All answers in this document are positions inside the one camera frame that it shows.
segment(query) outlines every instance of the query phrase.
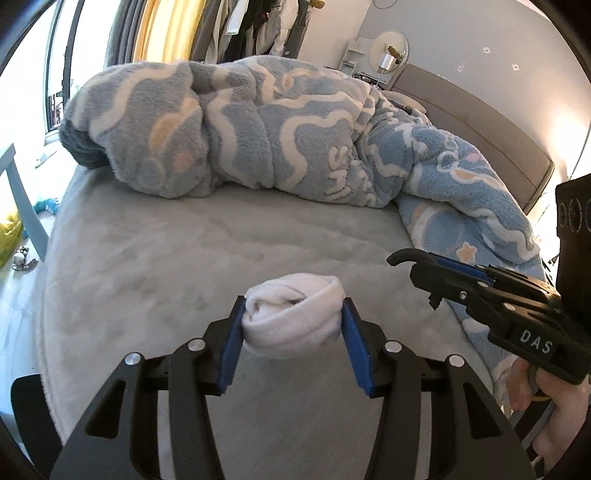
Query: gray bed sheet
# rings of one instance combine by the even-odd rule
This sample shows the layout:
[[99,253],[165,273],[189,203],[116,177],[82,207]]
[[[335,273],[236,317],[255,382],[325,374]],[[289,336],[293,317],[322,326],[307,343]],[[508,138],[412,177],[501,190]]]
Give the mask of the gray bed sheet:
[[[408,278],[410,264],[386,264],[410,246],[394,205],[326,205],[234,184],[204,199],[165,200],[119,183],[109,167],[78,167],[51,237],[37,325],[61,438],[126,353],[171,353],[226,317],[248,288],[297,272],[336,275],[364,320],[419,355],[463,355],[492,391],[447,303],[433,312]],[[357,387],[342,340],[289,361],[243,350],[233,385],[208,403],[231,480],[361,479],[381,409]],[[163,396],[163,427],[165,409]],[[424,402],[423,453],[429,410]],[[161,450],[163,478],[173,479],[166,435]],[[425,478],[428,462],[420,465]]]

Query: yellow curtain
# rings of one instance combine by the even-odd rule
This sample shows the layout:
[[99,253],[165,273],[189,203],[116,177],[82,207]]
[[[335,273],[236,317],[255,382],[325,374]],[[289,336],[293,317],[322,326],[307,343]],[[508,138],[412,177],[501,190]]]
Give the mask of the yellow curtain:
[[139,24],[134,61],[188,60],[206,0],[148,0]]

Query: rolled sock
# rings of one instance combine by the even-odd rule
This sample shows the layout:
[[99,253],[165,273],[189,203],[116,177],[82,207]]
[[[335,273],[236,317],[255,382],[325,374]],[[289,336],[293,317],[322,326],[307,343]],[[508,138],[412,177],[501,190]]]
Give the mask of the rolled sock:
[[337,277],[287,275],[245,296],[245,347],[255,355],[294,358],[339,338],[345,292]]

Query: blue blanket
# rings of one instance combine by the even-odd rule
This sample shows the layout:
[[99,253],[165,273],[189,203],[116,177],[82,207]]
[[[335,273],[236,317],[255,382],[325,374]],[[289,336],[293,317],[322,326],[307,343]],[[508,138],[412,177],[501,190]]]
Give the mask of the blue blanket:
[[[79,164],[166,198],[232,181],[360,207],[394,200],[415,247],[543,278],[531,225],[482,154],[340,72],[270,56],[116,66],[72,99],[60,135]],[[502,388],[512,356],[452,308]]]

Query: gray chair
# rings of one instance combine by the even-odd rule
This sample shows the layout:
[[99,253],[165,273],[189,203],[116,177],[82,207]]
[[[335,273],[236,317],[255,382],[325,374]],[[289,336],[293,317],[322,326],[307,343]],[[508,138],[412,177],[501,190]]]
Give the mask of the gray chair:
[[47,253],[47,244],[49,236],[43,228],[39,217],[31,206],[25,187],[22,185],[21,177],[18,174],[17,165],[14,162],[14,155],[17,153],[14,144],[10,145],[4,150],[0,150],[2,156],[0,157],[0,175],[6,171],[8,175],[8,183],[12,190],[14,202],[17,204],[18,214],[21,217],[22,224],[25,226],[31,242],[37,250],[37,255],[44,261]]

